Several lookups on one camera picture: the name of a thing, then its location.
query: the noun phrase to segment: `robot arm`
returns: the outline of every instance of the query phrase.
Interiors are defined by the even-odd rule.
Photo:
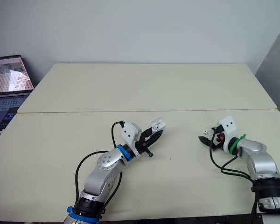
[[[125,144],[103,153],[95,169],[89,174],[75,206],[69,207],[65,224],[97,223],[105,211],[105,202],[115,183],[116,177],[130,163],[144,152],[151,157],[148,147],[155,143],[165,130],[166,124],[161,118],[151,121],[151,128],[141,132],[135,123],[122,122],[122,137]]]
[[[259,210],[280,212],[280,173],[275,161],[266,152],[266,146],[246,139],[245,135],[237,138],[237,127],[231,116],[218,124],[219,126],[212,128],[217,136],[217,144],[204,136],[199,136],[200,141],[208,146],[212,144],[214,150],[222,149],[243,159],[253,180],[252,191],[258,193]]]

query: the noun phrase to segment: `laptop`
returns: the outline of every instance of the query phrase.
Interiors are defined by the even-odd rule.
[[[33,89],[20,55],[0,57],[0,132]]]

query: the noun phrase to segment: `black cable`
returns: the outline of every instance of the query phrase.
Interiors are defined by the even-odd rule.
[[[114,140],[114,134],[113,134],[114,126],[117,125],[117,124],[121,125],[121,122],[122,121],[117,121],[111,127],[111,136],[112,136],[112,142],[113,142],[114,148],[116,148],[116,144],[115,144],[115,140]]]
[[[216,133],[214,133],[213,136],[212,136],[212,138],[211,138],[211,143],[210,143],[210,159],[211,159],[211,161],[213,162],[213,164],[221,170],[221,166],[219,166],[218,164],[216,164],[216,162],[215,162],[214,159],[213,159],[213,155],[212,155],[212,144],[213,144],[215,135],[216,135]],[[230,171],[230,172],[235,172],[235,173],[240,173],[240,174],[228,173],[228,172],[224,172],[224,170]],[[243,177],[243,178],[245,178],[245,179],[251,181],[252,183],[254,183],[253,180],[250,178],[250,176],[249,176],[247,173],[243,172],[243,171],[235,170],[235,169],[223,168],[223,169],[221,170],[221,172],[222,172],[223,174],[227,174],[227,175],[240,176],[240,177]]]
[[[251,224],[253,224],[254,217],[255,217],[256,214],[257,214],[258,196],[259,196],[259,193],[258,193],[258,190],[257,190],[257,191],[255,192],[254,204],[253,204],[252,211],[251,211]]]
[[[79,165],[77,166],[77,169],[76,169],[76,173],[75,173],[75,186],[76,186],[76,202],[75,204],[77,203],[78,199],[79,199],[79,185],[78,185],[78,173],[79,173],[79,169],[82,165],[82,163],[90,156],[92,155],[95,155],[95,154],[99,154],[99,153],[106,153],[107,151],[97,151],[97,152],[94,152],[94,153],[90,153],[89,155],[85,156],[79,163]]]
[[[120,124],[121,126],[124,125],[124,121],[118,121],[118,122],[115,122],[112,127],[111,127],[111,136],[112,136],[112,141],[113,141],[113,145],[114,145],[114,148],[116,148],[116,144],[115,144],[115,140],[114,140],[114,134],[113,134],[113,129],[114,129],[114,126],[116,124]],[[97,152],[94,152],[94,153],[90,153],[89,155],[85,156],[79,163],[79,165],[77,166],[77,169],[76,169],[76,173],[75,173],[75,187],[76,187],[76,201],[75,201],[75,204],[77,203],[78,199],[79,199],[79,185],[78,185],[78,173],[79,173],[79,169],[82,165],[82,163],[87,159],[89,158],[90,156],[92,155],[95,155],[95,154],[99,154],[99,153],[106,153],[107,151],[97,151]],[[120,185],[120,181],[115,189],[115,191],[113,192],[114,194],[116,193],[118,187]],[[110,196],[110,198],[107,200],[107,202],[109,203],[109,201],[112,199],[114,195],[112,194]]]
[[[118,180],[118,183],[117,183],[117,186],[116,186],[115,190],[113,191],[111,196],[108,198],[108,200],[104,203],[104,206],[98,211],[98,216],[97,217],[100,217],[100,214],[104,211],[105,207],[108,205],[108,203],[111,201],[111,199],[115,195],[116,191],[118,190],[118,188],[120,186],[121,178],[122,178],[122,173],[119,174],[119,180]]]
[[[254,185],[255,181],[251,179],[251,177],[245,173],[245,172],[242,172],[240,170],[234,170],[234,169],[226,169],[225,167],[230,164],[231,162],[235,161],[238,156],[236,155],[235,157],[233,157],[231,160],[229,160],[228,162],[226,162],[222,167],[219,166],[218,164],[216,164],[216,162],[214,161],[213,159],[213,156],[212,156],[212,144],[213,144],[213,141],[214,141],[214,138],[215,138],[215,135],[216,133],[213,134],[213,137],[211,138],[211,143],[210,143],[210,159],[211,161],[213,162],[213,164],[220,168],[221,172],[223,174],[227,174],[227,175],[232,175],[232,176],[239,176],[239,177],[243,177],[247,180],[249,180],[250,182],[252,182],[252,184]],[[241,173],[241,174],[235,174],[235,173],[229,173],[229,172],[225,172],[224,170],[227,170],[227,171],[231,171],[231,172],[236,172],[236,173]],[[255,192],[255,199],[254,199],[254,204],[253,204],[253,207],[252,207],[252,211],[251,211],[251,224],[253,224],[253,221],[254,221],[254,217],[257,213],[257,202],[258,202],[258,191]]]

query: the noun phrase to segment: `blue ring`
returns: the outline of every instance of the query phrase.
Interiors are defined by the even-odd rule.
[[[118,145],[116,146],[121,152],[122,154],[125,156],[125,158],[128,160],[128,161],[131,161],[132,158],[131,158],[131,154],[129,154],[123,147],[122,145]]]
[[[90,218],[90,217],[84,217],[84,216],[79,216],[76,213],[72,212],[73,207],[68,207],[67,208],[67,212],[69,213],[69,216],[72,218],[75,218],[77,220],[83,221],[83,222],[87,222],[87,223],[98,223],[99,218]]]

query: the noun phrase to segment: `green ring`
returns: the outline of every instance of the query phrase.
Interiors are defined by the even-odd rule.
[[[242,139],[244,139],[246,137],[246,134],[243,134],[243,136],[241,136],[239,139],[237,139],[231,146],[231,148],[229,149],[229,153],[232,155],[232,152],[235,148],[235,146],[237,146],[237,144],[239,143],[239,141],[241,141]]]

